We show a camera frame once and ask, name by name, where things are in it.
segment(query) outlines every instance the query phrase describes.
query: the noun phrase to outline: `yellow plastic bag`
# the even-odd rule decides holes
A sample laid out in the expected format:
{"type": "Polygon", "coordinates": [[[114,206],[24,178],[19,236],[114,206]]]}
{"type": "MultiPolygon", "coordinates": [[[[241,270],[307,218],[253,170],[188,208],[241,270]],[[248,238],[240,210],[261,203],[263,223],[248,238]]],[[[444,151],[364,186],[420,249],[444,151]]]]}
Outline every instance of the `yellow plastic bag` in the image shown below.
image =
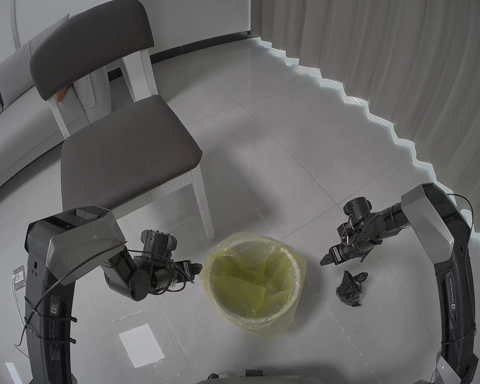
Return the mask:
{"type": "Polygon", "coordinates": [[[274,337],[293,321],[306,268],[288,245],[241,232],[210,250],[200,279],[227,319],[254,335],[274,337]]]}

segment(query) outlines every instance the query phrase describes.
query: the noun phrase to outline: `chair backrest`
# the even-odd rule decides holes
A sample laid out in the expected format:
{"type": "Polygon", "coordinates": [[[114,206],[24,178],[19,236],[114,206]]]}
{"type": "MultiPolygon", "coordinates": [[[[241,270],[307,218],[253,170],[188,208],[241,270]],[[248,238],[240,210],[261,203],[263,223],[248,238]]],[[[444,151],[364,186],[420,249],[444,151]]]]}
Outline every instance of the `chair backrest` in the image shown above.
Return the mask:
{"type": "Polygon", "coordinates": [[[30,72],[48,100],[98,68],[153,45],[143,5],[113,0],[75,15],[52,33],[32,55],[30,72]]]}

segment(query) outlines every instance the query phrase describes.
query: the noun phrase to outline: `power outlet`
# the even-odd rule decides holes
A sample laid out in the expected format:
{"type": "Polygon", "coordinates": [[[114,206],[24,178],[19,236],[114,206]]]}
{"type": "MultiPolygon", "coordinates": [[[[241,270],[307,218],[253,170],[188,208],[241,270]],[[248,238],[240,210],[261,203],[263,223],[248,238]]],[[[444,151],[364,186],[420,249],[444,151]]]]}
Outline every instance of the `power outlet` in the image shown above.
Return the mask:
{"type": "Polygon", "coordinates": [[[19,289],[25,287],[25,268],[24,266],[20,266],[13,271],[13,277],[15,280],[15,290],[18,291],[19,289]]]}

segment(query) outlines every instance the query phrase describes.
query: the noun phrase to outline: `white sofa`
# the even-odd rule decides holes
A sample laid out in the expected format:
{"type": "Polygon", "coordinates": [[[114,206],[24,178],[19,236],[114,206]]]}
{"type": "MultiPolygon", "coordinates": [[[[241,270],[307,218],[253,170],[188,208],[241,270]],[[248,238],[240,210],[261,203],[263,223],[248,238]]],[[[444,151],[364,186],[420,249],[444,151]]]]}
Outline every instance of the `white sofa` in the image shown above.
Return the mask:
{"type": "MultiPolygon", "coordinates": [[[[105,67],[76,81],[59,103],[68,130],[76,132],[111,112],[105,67]]],[[[47,101],[35,87],[0,114],[0,186],[63,141],[47,101]]]]}

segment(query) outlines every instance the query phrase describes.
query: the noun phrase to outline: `tile floor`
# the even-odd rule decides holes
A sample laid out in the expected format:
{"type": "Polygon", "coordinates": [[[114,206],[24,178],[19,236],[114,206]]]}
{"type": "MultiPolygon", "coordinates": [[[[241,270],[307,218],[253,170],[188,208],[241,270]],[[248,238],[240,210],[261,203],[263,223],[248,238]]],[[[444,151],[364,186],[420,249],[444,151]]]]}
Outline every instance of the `tile floor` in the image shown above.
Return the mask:
{"type": "MultiPolygon", "coordinates": [[[[143,229],[159,229],[177,237],[176,259],[202,262],[229,234],[253,231],[282,239],[307,259],[305,286],[294,323],[265,340],[217,313],[199,282],[133,302],[109,290],[97,269],[76,286],[72,372],[78,382],[194,384],[211,372],[240,376],[251,368],[308,374],[325,384],[428,380],[440,345],[439,304],[433,267],[413,231],[389,239],[363,264],[345,265],[369,272],[359,308],[335,296],[343,268],[319,265],[338,243],[350,197],[364,195],[380,210],[432,180],[412,165],[410,151],[394,145],[364,107],[344,103],[318,71],[257,39],[175,57],[155,64],[154,73],[161,96],[204,152],[216,239],[206,239],[188,186],[119,220],[130,247],[141,247],[143,229]],[[119,334],[144,324],[165,358],[134,368],[119,334]]],[[[110,85],[114,109],[132,102],[122,78],[110,85]]],[[[24,384],[31,379],[28,360],[12,347],[21,325],[10,279],[26,263],[27,224],[61,211],[59,158],[56,147],[0,188],[2,383],[12,383],[4,362],[15,364],[24,384]]],[[[473,240],[471,248],[478,268],[480,243],[473,240]]]]}

